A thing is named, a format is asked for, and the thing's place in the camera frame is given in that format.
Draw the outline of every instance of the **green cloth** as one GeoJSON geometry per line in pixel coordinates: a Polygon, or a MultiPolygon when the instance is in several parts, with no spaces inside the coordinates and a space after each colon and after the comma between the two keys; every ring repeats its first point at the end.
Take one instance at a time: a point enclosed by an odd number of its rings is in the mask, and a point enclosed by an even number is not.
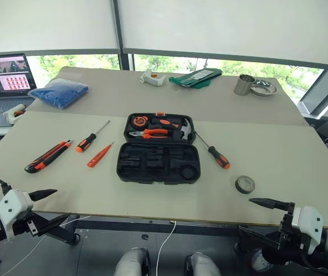
{"type": "Polygon", "coordinates": [[[220,69],[204,68],[204,69],[201,69],[198,71],[194,71],[190,74],[181,76],[179,78],[170,77],[169,81],[172,83],[175,83],[177,85],[184,86],[184,87],[200,89],[205,86],[209,86],[211,83],[211,79],[216,78],[217,76],[220,76],[221,74],[222,74],[222,71],[220,69]],[[197,79],[196,76],[192,77],[193,75],[196,75],[196,74],[198,74],[197,76],[200,76],[201,74],[203,74],[205,76],[202,78],[199,78],[199,79],[197,79]]]}

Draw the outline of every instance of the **gray floor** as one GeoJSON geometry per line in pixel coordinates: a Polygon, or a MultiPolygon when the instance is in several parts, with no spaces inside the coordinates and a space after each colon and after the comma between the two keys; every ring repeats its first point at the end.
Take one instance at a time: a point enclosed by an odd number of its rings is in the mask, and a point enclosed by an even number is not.
{"type": "MultiPolygon", "coordinates": [[[[51,219],[53,215],[42,214],[51,219]]],[[[95,276],[113,275],[114,268],[124,252],[132,247],[146,247],[149,250],[152,269],[155,274],[157,253],[167,233],[143,233],[124,231],[81,230],[81,241],[76,246],[64,244],[46,237],[36,250],[7,276],[95,276]]],[[[0,242],[0,275],[3,275],[40,241],[41,237],[31,237],[29,233],[17,236],[11,242],[0,242]]],[[[218,265],[222,275],[313,275],[304,268],[291,264],[275,267],[265,274],[249,270],[248,257],[243,260],[233,251],[237,240],[233,237],[198,236],[173,234],[161,251],[159,275],[183,275],[184,258],[200,251],[210,256],[218,265]]]]}

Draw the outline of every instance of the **metal dish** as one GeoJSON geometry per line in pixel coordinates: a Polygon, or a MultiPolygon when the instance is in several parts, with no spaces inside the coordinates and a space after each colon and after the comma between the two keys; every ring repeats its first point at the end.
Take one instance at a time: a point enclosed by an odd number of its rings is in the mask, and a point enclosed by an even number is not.
{"type": "Polygon", "coordinates": [[[253,94],[258,96],[271,96],[275,95],[277,92],[277,88],[273,83],[263,79],[256,80],[250,90],[253,94]]]}

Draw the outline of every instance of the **white knee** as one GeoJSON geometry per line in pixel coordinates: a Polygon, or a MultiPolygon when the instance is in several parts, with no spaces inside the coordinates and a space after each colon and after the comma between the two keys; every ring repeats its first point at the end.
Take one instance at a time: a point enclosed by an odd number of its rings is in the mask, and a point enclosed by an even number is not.
{"type": "Polygon", "coordinates": [[[221,276],[214,261],[202,253],[194,253],[191,256],[191,263],[194,276],[221,276]]]}
{"type": "Polygon", "coordinates": [[[143,257],[144,253],[139,248],[124,253],[115,267],[114,276],[142,276],[143,257]]]}

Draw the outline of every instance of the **blue bag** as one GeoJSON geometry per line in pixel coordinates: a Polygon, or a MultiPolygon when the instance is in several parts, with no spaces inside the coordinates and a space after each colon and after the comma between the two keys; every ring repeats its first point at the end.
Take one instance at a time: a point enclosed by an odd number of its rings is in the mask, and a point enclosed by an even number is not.
{"type": "Polygon", "coordinates": [[[88,86],[83,83],[66,79],[54,79],[44,88],[33,89],[28,94],[33,98],[39,98],[43,102],[63,109],[76,101],[87,90],[88,86]]]}

